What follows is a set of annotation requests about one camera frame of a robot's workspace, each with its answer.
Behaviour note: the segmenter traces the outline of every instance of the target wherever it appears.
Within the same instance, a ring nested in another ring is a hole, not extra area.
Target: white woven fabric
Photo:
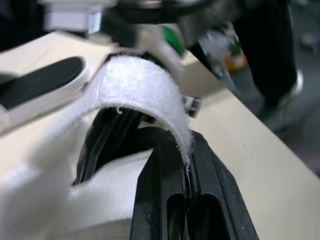
[[[138,177],[151,152],[111,161],[89,182],[73,187],[55,239],[128,239]]]
[[[116,222],[129,226],[137,177],[146,159],[108,164],[91,182],[70,187],[71,166],[90,127],[86,116],[107,107],[134,109],[159,120],[175,137],[183,163],[189,164],[191,134],[179,89],[170,75],[147,60],[114,57],[23,165],[0,179],[1,240],[53,236],[65,240],[80,238],[79,234],[86,236],[83,239],[103,239],[92,231],[120,231]]]

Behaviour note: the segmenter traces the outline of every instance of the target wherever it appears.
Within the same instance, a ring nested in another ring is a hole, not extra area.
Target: table surface
[[[0,53],[0,70],[26,74],[56,61],[83,56],[97,70],[111,46],[54,32]],[[190,53],[183,94],[203,99],[193,130],[235,177],[261,240],[320,238],[320,181],[263,123]],[[0,175],[24,159],[60,110],[0,138]]]

